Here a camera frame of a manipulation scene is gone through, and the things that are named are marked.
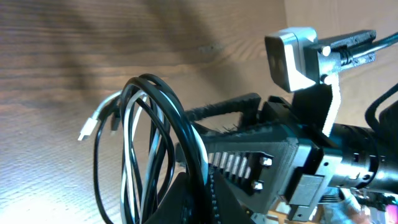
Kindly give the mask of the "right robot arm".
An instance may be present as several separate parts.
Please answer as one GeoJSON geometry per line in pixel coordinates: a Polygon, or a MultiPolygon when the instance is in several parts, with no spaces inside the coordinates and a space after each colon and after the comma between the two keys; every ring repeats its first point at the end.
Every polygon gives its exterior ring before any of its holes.
{"type": "Polygon", "coordinates": [[[397,192],[397,105],[375,114],[396,91],[392,87],[367,109],[367,127],[335,123],[329,134],[322,132],[320,115],[332,97],[328,85],[298,91],[292,102],[278,96],[261,101],[250,93],[189,110],[187,116],[198,124],[241,113],[234,130],[200,126],[211,170],[251,211],[266,213],[279,198],[290,206],[290,220],[305,222],[317,205],[339,201],[325,195],[329,187],[397,192]]]}

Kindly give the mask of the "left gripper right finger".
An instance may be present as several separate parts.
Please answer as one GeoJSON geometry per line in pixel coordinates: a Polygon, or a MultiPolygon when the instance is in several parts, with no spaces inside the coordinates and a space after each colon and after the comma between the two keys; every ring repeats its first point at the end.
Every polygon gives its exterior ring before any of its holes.
{"type": "Polygon", "coordinates": [[[254,223],[241,208],[224,177],[214,169],[210,169],[210,211],[210,223],[254,223]]]}

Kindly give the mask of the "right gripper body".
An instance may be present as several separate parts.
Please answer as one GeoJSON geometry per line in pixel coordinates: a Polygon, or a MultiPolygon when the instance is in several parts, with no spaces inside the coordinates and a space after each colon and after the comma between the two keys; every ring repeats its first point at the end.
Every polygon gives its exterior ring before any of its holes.
{"type": "Polygon", "coordinates": [[[262,172],[267,199],[265,209],[279,197],[290,206],[288,219],[307,221],[321,200],[342,153],[326,136],[304,126],[294,116],[291,104],[271,96],[261,114],[273,120],[268,128],[271,142],[265,147],[272,165],[262,172]]]}

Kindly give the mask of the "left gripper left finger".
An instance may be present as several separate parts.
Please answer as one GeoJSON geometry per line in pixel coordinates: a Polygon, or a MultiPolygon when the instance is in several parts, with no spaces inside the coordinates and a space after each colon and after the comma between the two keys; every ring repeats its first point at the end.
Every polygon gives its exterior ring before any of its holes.
{"type": "Polygon", "coordinates": [[[159,208],[145,224],[186,224],[193,218],[193,197],[187,174],[181,172],[174,180],[159,208]]]}

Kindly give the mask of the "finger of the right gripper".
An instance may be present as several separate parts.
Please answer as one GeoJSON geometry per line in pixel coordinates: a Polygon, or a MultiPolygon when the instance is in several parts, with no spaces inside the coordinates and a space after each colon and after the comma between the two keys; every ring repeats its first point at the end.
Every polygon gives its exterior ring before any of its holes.
{"type": "Polygon", "coordinates": [[[200,121],[205,118],[229,113],[241,113],[240,126],[253,125],[257,121],[257,110],[261,97],[257,93],[248,93],[212,105],[206,105],[185,111],[190,121],[200,121]]]}
{"type": "Polygon", "coordinates": [[[300,126],[264,123],[223,133],[197,127],[210,167],[221,173],[239,202],[264,213],[276,198],[292,201],[300,126]]]}

